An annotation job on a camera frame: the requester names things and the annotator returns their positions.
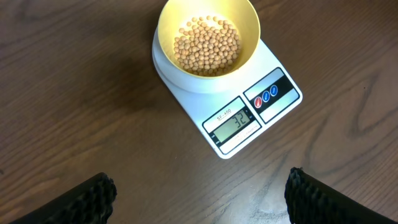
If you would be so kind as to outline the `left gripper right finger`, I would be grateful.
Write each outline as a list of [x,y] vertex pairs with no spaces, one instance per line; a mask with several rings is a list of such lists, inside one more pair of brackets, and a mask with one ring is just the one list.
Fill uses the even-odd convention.
[[293,167],[284,198],[294,224],[397,224]]

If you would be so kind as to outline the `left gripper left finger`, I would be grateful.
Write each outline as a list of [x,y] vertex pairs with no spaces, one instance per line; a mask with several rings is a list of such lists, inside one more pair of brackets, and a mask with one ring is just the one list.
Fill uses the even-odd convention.
[[117,196],[113,179],[100,172],[13,224],[107,224]]

